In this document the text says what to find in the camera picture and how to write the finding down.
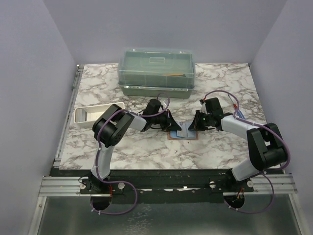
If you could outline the brown leather card holder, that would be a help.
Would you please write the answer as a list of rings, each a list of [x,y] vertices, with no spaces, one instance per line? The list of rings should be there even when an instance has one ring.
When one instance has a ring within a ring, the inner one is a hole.
[[[198,140],[198,133],[194,130],[189,130],[189,126],[192,122],[177,122],[178,126],[181,128],[180,131],[171,131],[168,133],[169,140]]]

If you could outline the grey striped credit card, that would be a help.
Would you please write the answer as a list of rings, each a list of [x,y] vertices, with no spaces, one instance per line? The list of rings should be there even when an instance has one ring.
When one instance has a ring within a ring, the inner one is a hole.
[[[188,137],[188,131],[185,129],[182,129],[181,131],[177,131],[177,137],[180,137],[180,138]]]

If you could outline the white rectangular tray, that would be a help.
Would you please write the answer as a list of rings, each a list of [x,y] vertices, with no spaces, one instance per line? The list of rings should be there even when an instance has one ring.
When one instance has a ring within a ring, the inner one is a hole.
[[[74,110],[74,118],[73,123],[80,127],[80,128],[89,128],[91,129],[93,124],[97,121],[97,119],[104,114],[110,107],[112,106],[112,103],[108,104],[102,104],[102,105],[93,105],[93,106],[85,106],[85,107],[78,107],[78,108],[84,108],[87,112],[87,121],[86,122],[75,122],[75,110],[78,108],[75,108]]]

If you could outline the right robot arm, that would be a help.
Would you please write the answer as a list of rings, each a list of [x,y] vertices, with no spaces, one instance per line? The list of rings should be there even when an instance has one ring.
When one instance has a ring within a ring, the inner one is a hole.
[[[232,168],[229,177],[225,179],[225,187],[235,192],[243,186],[243,180],[255,176],[264,170],[288,163],[290,153],[281,137],[276,124],[265,125],[252,123],[224,113],[217,98],[200,100],[201,109],[196,110],[191,131],[207,131],[216,129],[232,133],[248,144],[248,159]]]

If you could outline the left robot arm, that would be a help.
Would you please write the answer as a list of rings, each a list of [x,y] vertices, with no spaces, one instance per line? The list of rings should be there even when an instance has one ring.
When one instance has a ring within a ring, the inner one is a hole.
[[[150,99],[142,114],[122,109],[112,104],[93,124],[94,138],[98,150],[91,172],[95,178],[91,187],[97,193],[104,193],[109,186],[106,177],[110,174],[110,164],[114,147],[121,141],[128,129],[145,132],[158,125],[163,132],[180,131],[168,108],[158,99]]]

